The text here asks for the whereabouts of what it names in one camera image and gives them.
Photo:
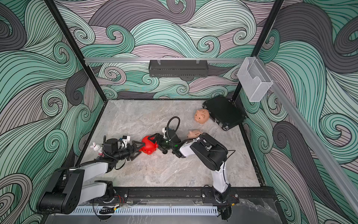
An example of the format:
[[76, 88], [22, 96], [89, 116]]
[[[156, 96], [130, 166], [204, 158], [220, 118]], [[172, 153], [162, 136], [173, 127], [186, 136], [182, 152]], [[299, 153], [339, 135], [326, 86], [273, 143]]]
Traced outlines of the red piggy bank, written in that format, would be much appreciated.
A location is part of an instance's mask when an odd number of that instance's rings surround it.
[[142, 139], [142, 143], [144, 143], [144, 146], [139, 151], [147, 155], [153, 154], [158, 148], [158, 144], [156, 143], [155, 136], [145, 136]]

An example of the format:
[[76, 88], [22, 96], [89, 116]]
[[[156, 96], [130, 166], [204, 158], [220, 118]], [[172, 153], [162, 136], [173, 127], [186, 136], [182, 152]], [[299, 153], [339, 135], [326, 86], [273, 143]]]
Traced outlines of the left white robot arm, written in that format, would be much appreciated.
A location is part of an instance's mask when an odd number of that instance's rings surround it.
[[74, 168], [57, 169], [50, 177], [36, 204], [41, 214], [70, 214], [85, 202], [101, 200], [111, 203], [115, 190], [111, 181], [89, 181], [115, 169], [119, 161], [132, 161], [145, 143], [128, 139], [104, 139], [103, 144], [91, 147], [99, 157]]

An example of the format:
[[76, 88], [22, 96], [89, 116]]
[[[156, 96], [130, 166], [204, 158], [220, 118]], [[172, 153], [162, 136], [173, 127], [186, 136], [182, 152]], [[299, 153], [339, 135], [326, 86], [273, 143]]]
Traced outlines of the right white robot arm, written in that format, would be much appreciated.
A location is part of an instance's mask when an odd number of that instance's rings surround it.
[[169, 150], [179, 158], [195, 155], [211, 171], [213, 178], [213, 191], [217, 200], [225, 201], [230, 183], [226, 178], [227, 148], [207, 133], [201, 133], [195, 138], [181, 141], [175, 130], [164, 128], [163, 133], [156, 133], [145, 137], [153, 143], [155, 148], [166, 154]]

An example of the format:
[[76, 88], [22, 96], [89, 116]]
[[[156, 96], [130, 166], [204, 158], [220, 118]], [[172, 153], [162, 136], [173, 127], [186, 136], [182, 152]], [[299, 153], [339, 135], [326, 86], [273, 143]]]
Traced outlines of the near pink piggy bank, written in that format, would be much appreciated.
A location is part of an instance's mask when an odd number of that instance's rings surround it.
[[200, 135], [202, 134], [202, 132], [200, 130], [192, 130], [189, 131], [187, 138], [188, 139], [196, 139], [198, 138]]

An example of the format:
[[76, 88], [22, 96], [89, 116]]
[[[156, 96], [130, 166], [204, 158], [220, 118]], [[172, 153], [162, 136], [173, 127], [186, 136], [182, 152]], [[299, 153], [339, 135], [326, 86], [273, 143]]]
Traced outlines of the pink piggy bank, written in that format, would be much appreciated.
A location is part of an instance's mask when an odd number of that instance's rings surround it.
[[200, 135], [202, 134], [202, 132], [200, 130], [192, 130], [189, 131], [187, 138], [188, 139], [196, 139], [198, 138]]
[[210, 118], [210, 113], [206, 109], [197, 110], [194, 116], [194, 120], [199, 124], [205, 124]]

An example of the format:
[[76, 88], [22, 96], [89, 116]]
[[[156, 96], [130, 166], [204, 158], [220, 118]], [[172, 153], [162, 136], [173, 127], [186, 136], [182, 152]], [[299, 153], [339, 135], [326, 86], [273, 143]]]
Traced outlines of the far pink piggy bank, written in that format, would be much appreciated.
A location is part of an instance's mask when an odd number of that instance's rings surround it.
[[210, 118], [210, 113], [206, 109], [197, 110], [194, 116], [194, 120], [199, 124], [205, 124]]

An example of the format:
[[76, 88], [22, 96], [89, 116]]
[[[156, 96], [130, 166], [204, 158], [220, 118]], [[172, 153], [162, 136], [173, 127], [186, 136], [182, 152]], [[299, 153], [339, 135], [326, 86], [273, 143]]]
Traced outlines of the pink white bunny toy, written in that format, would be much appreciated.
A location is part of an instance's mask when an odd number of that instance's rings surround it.
[[99, 156], [103, 155], [103, 147], [101, 145], [98, 145], [94, 142], [92, 145], [90, 145], [90, 148], [97, 152]]

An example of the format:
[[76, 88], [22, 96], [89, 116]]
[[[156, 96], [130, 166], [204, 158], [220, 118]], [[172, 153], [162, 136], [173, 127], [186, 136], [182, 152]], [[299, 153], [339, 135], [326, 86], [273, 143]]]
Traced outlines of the black case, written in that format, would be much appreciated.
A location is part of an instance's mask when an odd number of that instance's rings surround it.
[[202, 107], [208, 110], [210, 118], [224, 131], [234, 128], [245, 120], [244, 113], [221, 95], [204, 101]]

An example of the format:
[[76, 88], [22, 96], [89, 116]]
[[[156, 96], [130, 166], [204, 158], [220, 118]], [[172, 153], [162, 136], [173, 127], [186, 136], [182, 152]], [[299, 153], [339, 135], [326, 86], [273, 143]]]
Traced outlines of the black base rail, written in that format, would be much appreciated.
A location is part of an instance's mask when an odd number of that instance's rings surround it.
[[203, 203], [238, 203], [241, 198], [273, 198], [272, 187], [230, 187], [220, 196], [213, 187], [114, 187], [125, 201], [135, 199], [189, 199]]

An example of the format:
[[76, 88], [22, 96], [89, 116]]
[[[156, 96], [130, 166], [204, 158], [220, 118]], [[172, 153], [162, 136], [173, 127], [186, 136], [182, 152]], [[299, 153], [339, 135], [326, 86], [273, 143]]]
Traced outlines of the black wall tray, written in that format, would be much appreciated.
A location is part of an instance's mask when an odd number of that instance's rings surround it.
[[179, 77], [184, 81], [190, 81], [195, 77], [207, 77], [209, 67], [207, 61], [157, 61], [149, 63], [151, 77]]

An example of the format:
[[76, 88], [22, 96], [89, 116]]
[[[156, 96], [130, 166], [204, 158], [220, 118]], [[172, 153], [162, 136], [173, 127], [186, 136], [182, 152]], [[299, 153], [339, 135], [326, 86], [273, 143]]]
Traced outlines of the aluminium back rail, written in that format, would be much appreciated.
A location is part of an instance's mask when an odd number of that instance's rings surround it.
[[207, 61], [208, 63], [237, 64], [242, 63], [244, 58], [154, 58], [154, 57], [85, 57], [86, 63], [149, 63], [151, 60], [161, 61]]

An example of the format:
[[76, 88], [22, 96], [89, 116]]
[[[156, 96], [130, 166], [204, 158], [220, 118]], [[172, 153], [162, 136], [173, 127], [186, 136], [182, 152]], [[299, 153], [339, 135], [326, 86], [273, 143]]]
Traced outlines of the aluminium rail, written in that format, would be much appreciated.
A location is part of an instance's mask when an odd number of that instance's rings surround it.
[[268, 78], [272, 82], [272, 90], [276, 93], [283, 107], [285, 107], [288, 115], [294, 121], [297, 129], [301, 132], [303, 138], [306, 140], [307, 145], [313, 149], [317, 158], [321, 161], [322, 165], [343, 194], [347, 203], [350, 205], [354, 213], [358, 214], [358, 189], [349, 178], [343, 168], [331, 155], [329, 149], [321, 141], [317, 133], [309, 125], [308, 121], [301, 114], [296, 107], [296, 102], [292, 101], [291, 97], [287, 95], [287, 89], [282, 87], [280, 81], [273, 75], [267, 68], [267, 65], [259, 58], [255, 57], [259, 61], [259, 64], [266, 72]]
[[86, 63], [149, 63], [151, 60], [161, 61], [207, 61], [208, 63], [237, 64], [242, 63], [244, 58], [154, 58], [154, 57], [85, 57]]

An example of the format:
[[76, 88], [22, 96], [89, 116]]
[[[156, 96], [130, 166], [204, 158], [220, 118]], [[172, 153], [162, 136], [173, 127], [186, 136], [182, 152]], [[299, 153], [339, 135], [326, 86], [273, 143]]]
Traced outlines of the clear acrylic wall holder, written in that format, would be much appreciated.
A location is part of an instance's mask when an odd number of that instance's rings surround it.
[[249, 102], [260, 102], [273, 85], [268, 69], [257, 57], [246, 57], [237, 76]]

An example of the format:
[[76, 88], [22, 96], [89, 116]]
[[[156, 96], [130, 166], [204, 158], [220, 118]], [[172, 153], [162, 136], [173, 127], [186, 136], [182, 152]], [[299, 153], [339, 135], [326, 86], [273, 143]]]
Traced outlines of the aluminium right rail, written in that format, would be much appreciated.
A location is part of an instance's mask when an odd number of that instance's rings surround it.
[[343, 168], [331, 155], [329, 149], [321, 141], [317, 133], [309, 125], [308, 121], [301, 114], [296, 107], [296, 102], [292, 101], [291, 97], [287, 95], [287, 89], [282, 87], [280, 81], [273, 75], [267, 68], [267, 65], [259, 58], [255, 57], [259, 61], [259, 64], [266, 72], [268, 78], [272, 82], [272, 90], [276, 93], [283, 107], [285, 107], [288, 115], [294, 121], [297, 129], [301, 132], [303, 138], [306, 140], [307, 145], [313, 149], [317, 158], [321, 161], [322, 165], [343, 194], [347, 203], [350, 205], [354, 213], [358, 214], [358, 189], [349, 178]]

